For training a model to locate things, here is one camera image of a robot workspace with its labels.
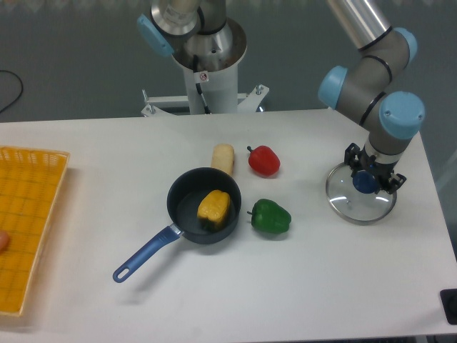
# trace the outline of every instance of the bell pepper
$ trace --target bell pepper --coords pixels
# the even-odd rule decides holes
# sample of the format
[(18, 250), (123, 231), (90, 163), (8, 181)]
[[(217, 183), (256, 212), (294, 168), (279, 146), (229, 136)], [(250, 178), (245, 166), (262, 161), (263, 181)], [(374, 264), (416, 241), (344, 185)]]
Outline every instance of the bell pepper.
[(249, 154), (248, 163), (251, 168), (264, 177), (270, 177), (278, 172), (281, 162), (270, 147), (261, 145), (254, 150), (248, 146)]
[(272, 234), (288, 231), (292, 221), (291, 215), (276, 202), (268, 199), (258, 200), (248, 212), (252, 215), (251, 224), (254, 229)]
[(224, 227), (229, 208), (230, 195), (217, 189), (210, 192), (202, 200), (197, 211), (197, 217), (206, 229), (218, 231)]

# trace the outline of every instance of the blue joint cap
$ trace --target blue joint cap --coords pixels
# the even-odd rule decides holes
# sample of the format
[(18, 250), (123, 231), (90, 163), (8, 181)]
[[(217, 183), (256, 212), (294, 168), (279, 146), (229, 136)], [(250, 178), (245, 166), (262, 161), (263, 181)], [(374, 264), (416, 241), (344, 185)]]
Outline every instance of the blue joint cap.
[(417, 54), (417, 41), (415, 36), (408, 31), (407, 29), (404, 29), (403, 27), (396, 27), (394, 31), (397, 31), (399, 34), (401, 34), (403, 37), (405, 37), (406, 42), (409, 45), (409, 61), (408, 64), (413, 61), (414, 57)]
[(426, 108), (418, 96), (406, 91), (389, 94), (379, 107), (379, 121), (391, 136), (410, 139), (426, 118)]
[(170, 43), (166, 41), (159, 30), (146, 18), (144, 14), (136, 20), (141, 36), (147, 44), (160, 56), (167, 57), (174, 53)]
[(335, 66), (327, 73), (326, 77), (323, 78), (319, 87), (317, 93), (319, 100), (332, 109), (336, 108), (347, 73), (347, 68)]

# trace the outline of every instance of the green bell pepper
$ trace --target green bell pepper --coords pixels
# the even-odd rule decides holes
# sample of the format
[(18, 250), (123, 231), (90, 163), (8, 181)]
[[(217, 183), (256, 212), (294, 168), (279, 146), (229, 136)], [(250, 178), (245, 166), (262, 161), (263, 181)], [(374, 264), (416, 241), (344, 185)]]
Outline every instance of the green bell pepper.
[(254, 229), (272, 234), (282, 234), (288, 230), (292, 221), (291, 215), (276, 202), (268, 199), (258, 200), (248, 212), (252, 215)]

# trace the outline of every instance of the glass lid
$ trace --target glass lid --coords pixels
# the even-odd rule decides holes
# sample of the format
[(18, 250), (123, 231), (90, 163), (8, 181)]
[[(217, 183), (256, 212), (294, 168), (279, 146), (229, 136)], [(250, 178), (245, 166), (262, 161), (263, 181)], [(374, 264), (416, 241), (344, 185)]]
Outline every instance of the glass lid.
[(354, 178), (346, 164), (339, 164), (327, 177), (328, 202), (344, 219), (357, 224), (370, 224), (384, 218), (393, 208), (397, 193), (375, 193), (376, 180), (367, 171), (358, 171)]

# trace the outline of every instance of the black cable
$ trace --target black cable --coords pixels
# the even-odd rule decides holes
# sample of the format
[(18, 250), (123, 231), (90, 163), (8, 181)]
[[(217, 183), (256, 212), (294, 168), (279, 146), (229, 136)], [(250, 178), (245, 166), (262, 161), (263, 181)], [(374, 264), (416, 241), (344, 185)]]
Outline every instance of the black cable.
[[(199, 65), (199, 57), (197, 55), (194, 55), (194, 60), (192, 62), (193, 62), (192, 69), (194, 70), (194, 73), (196, 73), (198, 71), (197, 67)], [(203, 108), (205, 109), (205, 114), (211, 114), (208, 104), (206, 103), (205, 96), (203, 95), (203, 90), (201, 89), (200, 83), (196, 82), (195, 87), (197, 88), (197, 93), (199, 94), (199, 96), (201, 98), (201, 102), (203, 103)]]
[(12, 71), (9, 71), (9, 70), (0, 70), (0, 73), (7, 73), (7, 74), (10, 74), (10, 75), (13, 75), (15, 76), (19, 83), (21, 84), (21, 91), (19, 92), (18, 96), (15, 98), (15, 100), (13, 100), (12, 102), (10, 102), (9, 104), (7, 104), (3, 109), (0, 109), (0, 113), (3, 112), (3, 111), (6, 111), (10, 106), (12, 106), (16, 101), (19, 100), (19, 98), (21, 97), (22, 95), (22, 92), (24, 91), (24, 84), (22, 83), (22, 80), (21, 78), (19, 77), (18, 74), (12, 72)]

